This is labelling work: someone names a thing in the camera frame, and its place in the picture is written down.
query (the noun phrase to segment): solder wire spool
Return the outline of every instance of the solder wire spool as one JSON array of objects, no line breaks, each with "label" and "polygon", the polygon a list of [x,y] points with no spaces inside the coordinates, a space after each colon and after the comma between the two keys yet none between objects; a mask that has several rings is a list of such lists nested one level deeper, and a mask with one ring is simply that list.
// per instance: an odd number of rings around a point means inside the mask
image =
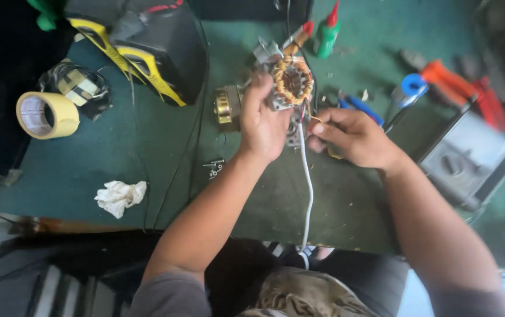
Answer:
[{"label": "solder wire spool", "polygon": [[392,92],[392,101],[397,108],[405,108],[414,104],[428,90],[428,84],[423,76],[409,74]]}]

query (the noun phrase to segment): green bottle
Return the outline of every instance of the green bottle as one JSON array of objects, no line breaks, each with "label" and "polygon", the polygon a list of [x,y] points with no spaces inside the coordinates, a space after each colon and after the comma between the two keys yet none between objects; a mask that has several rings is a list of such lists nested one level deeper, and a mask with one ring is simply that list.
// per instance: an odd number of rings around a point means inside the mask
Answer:
[{"label": "green bottle", "polygon": [[336,11],[339,8],[339,0],[336,0],[335,8],[328,15],[327,19],[319,25],[317,37],[313,45],[313,51],[318,58],[327,58],[333,52],[336,37],[339,35],[340,22],[336,16]]}]

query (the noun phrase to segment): crumpled paper towel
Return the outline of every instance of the crumpled paper towel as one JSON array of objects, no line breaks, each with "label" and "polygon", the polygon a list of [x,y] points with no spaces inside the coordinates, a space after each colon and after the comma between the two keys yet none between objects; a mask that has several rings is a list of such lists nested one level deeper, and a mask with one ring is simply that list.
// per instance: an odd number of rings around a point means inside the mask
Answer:
[{"label": "crumpled paper towel", "polygon": [[146,182],[144,181],[135,185],[111,181],[105,183],[104,186],[107,189],[98,190],[98,195],[94,199],[98,201],[98,206],[117,219],[123,217],[125,208],[139,204],[145,197]]}]

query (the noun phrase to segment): right hand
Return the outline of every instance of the right hand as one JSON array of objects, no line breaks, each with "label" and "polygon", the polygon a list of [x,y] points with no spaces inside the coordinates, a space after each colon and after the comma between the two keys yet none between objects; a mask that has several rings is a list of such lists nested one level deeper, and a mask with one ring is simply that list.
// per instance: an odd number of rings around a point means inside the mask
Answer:
[{"label": "right hand", "polygon": [[383,130],[362,111],[329,108],[317,113],[311,120],[308,133],[309,147],[315,152],[326,148],[324,141],[332,142],[342,150],[350,162],[363,168],[390,171],[409,158],[394,144]]}]

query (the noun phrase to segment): white cable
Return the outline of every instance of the white cable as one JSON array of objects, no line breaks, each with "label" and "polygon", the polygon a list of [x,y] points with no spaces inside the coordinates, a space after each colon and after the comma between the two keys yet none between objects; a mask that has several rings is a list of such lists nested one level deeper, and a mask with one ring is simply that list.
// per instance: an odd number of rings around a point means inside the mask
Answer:
[{"label": "white cable", "polygon": [[313,206],[313,184],[311,183],[311,176],[309,176],[309,167],[307,166],[307,158],[305,157],[305,139],[303,137],[303,124],[298,124],[299,140],[301,149],[301,161],[303,162],[303,170],[305,171],[305,178],[307,179],[307,186],[309,188],[309,204],[307,205],[307,213],[305,214],[305,229],[303,231],[303,241],[301,242],[301,249],[298,253],[303,257],[305,262],[305,269],[309,269],[309,262],[307,261],[307,254],[304,250],[307,246],[307,237],[309,236],[309,220],[311,219],[311,207]]}]

